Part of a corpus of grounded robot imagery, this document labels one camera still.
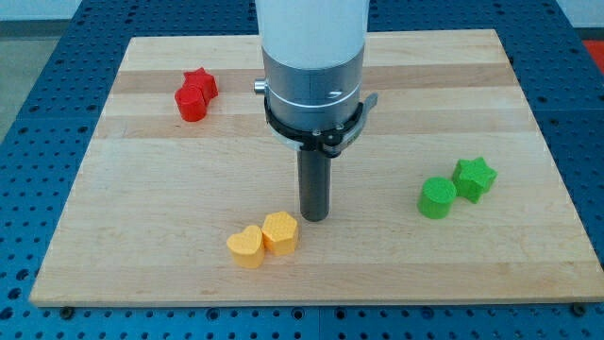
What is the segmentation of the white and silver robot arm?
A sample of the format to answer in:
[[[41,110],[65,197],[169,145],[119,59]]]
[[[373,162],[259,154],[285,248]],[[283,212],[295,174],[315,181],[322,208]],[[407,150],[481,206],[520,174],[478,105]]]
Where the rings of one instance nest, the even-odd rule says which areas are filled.
[[[266,120],[297,151],[337,157],[376,100],[360,101],[369,0],[256,0]]]

